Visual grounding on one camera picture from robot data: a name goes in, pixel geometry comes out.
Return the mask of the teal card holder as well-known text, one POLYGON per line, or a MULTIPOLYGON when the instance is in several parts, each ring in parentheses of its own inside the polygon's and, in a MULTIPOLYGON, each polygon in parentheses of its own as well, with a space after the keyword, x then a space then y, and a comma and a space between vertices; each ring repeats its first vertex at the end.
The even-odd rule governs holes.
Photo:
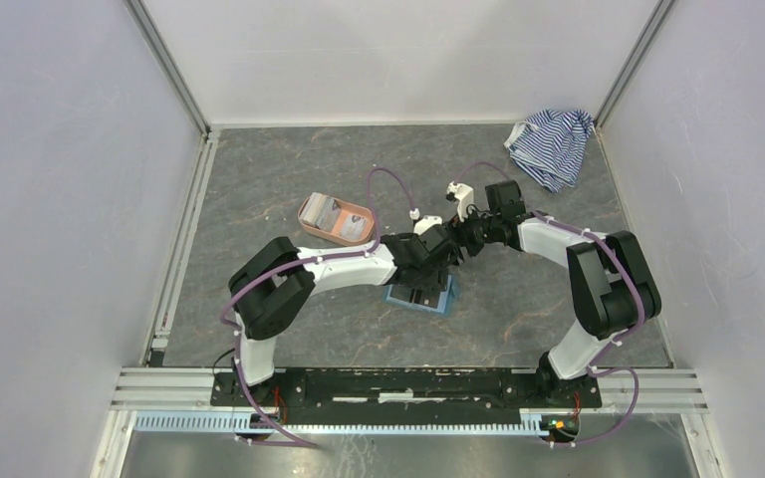
POLYGON ((388 285, 382 295, 382 301, 409 310, 448 316, 459 295, 459 288, 452 275, 447 275, 442 283, 439 290, 388 285))

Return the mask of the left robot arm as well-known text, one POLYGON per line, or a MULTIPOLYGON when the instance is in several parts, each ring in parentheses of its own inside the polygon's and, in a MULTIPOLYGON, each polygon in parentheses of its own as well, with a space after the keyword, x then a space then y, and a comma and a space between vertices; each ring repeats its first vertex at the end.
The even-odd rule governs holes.
POLYGON ((460 259, 441 225, 330 249, 297 247, 286 236, 271 240, 228 281, 220 321, 234 328, 235 392, 254 406, 271 397, 276 339, 311 297, 353 286, 439 286, 460 259))

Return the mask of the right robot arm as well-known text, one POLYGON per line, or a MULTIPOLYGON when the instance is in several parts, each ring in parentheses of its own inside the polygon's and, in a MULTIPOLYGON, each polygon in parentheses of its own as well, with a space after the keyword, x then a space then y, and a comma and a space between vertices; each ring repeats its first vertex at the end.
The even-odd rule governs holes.
POLYGON ((560 406, 575 394, 575 379, 594 374, 604 352, 660 314, 660 293, 633 233, 593 232, 528 210, 514 180, 490 184, 485 193, 488 208, 482 211, 472 187, 452 181, 446 189, 447 200, 456 205, 449 227, 469 256, 501 243, 568 272, 575 320, 541 357, 535 380, 538 398, 560 406))

